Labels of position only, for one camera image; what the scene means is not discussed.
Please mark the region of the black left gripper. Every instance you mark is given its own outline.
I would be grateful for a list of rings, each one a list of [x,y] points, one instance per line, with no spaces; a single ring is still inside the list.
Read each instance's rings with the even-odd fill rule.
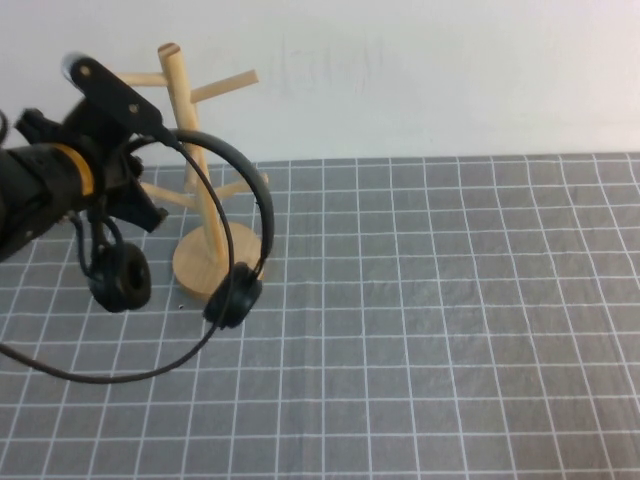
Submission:
[[[109,216],[147,233],[164,222],[168,211],[152,201],[123,158],[125,145],[154,142],[155,133],[154,125],[121,126],[86,99],[72,108],[61,123],[60,143],[88,166],[92,187],[85,206],[102,206]]]

